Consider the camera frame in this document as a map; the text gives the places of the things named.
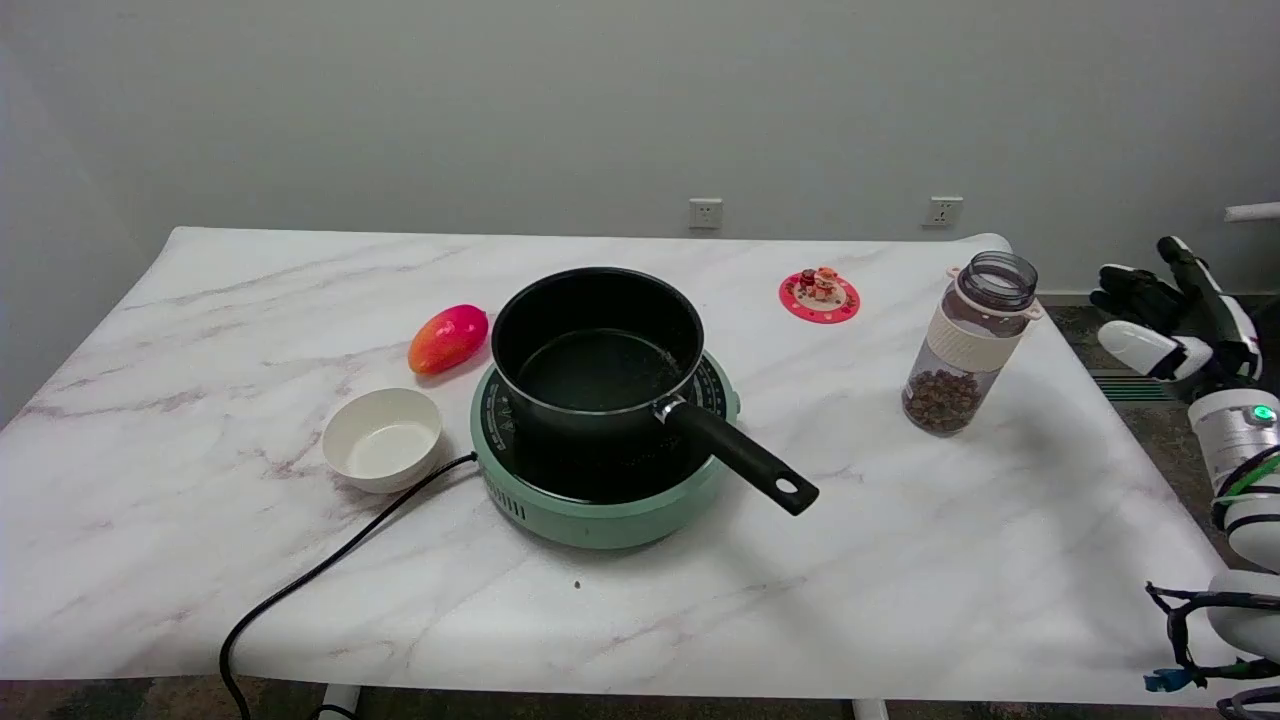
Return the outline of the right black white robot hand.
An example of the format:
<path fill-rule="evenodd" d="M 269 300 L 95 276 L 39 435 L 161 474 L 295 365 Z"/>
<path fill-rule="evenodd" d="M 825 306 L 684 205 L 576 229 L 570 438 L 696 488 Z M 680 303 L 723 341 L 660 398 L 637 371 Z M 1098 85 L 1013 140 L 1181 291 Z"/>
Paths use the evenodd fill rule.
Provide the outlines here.
<path fill-rule="evenodd" d="M 1254 323 L 1180 238 L 1156 243 L 1172 281 L 1105 264 L 1091 304 L 1108 320 L 1100 346 L 1139 375 L 1169 386 L 1184 402 L 1226 389 L 1258 389 L 1263 355 Z"/>

